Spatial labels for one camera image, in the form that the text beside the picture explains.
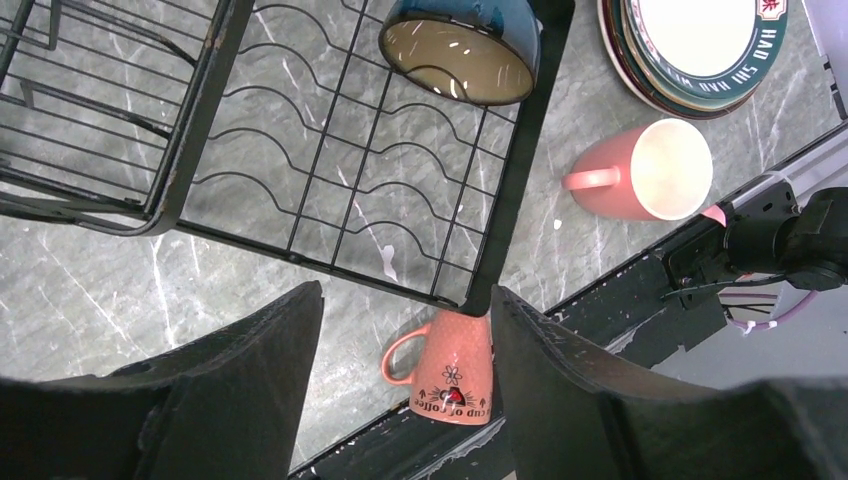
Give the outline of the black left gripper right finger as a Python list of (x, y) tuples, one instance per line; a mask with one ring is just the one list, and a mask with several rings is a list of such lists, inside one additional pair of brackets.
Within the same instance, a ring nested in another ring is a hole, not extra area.
[(511, 290), (491, 294), (495, 365), (520, 479), (843, 479), (847, 382), (729, 390), (616, 356)]

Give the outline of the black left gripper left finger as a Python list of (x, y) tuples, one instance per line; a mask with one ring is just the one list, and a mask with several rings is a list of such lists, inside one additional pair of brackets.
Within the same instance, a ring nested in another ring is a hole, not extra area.
[(106, 376), (1, 382), (5, 479), (284, 479), (324, 310), (305, 282)]

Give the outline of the small pink mug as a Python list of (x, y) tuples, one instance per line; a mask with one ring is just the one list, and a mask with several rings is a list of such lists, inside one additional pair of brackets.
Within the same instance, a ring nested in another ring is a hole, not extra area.
[[(403, 378), (390, 369), (395, 350), (424, 339), (418, 363)], [(383, 378), (410, 387), (409, 408), (430, 420), (482, 426), (491, 419), (494, 366), (490, 320), (443, 310), (428, 323), (392, 343), (381, 360)]]

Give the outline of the black wire dish rack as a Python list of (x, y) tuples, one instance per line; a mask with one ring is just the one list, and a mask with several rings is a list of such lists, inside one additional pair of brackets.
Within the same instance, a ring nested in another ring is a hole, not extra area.
[(574, 13), (539, 88), (483, 107), (385, 63), (386, 1), (5, 1), (1, 212), (170, 230), (479, 316)]

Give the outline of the dark blue tan bowl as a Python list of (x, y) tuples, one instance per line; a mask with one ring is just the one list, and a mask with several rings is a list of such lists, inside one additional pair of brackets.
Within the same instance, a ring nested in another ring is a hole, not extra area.
[(524, 0), (397, 1), (378, 46), (409, 81), (463, 103), (515, 104), (538, 81), (540, 24)]

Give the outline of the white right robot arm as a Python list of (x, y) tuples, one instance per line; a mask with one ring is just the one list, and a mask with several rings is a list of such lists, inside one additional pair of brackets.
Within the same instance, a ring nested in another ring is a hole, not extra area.
[(675, 289), (662, 296), (691, 308), (730, 287), (782, 281), (814, 292), (847, 284), (847, 189), (815, 192), (800, 207), (787, 187), (733, 213), (724, 226), (673, 249), (664, 263)]

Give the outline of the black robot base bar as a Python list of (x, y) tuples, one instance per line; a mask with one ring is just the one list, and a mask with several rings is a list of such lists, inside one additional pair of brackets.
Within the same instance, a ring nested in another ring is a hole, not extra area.
[(762, 388), (720, 393), (654, 371), (721, 327), (716, 298), (669, 299), (669, 264), (723, 277), (723, 231), (687, 222), (546, 313), (494, 293), (492, 422), (391, 410), (298, 468), (298, 479), (785, 479), (804, 472)]

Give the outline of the large pink mug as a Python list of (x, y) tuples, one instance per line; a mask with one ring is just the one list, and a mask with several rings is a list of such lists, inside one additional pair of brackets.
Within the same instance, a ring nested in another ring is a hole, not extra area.
[(705, 137), (693, 124), (669, 118), (593, 145), (561, 183), (583, 209), (600, 216), (678, 221), (705, 202), (713, 174)]

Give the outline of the green rimmed white plate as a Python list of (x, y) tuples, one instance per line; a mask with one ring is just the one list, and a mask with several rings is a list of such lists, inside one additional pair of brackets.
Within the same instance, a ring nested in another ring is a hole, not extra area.
[(617, 1), (620, 37), (654, 89), (682, 108), (726, 113), (769, 73), (788, 1)]

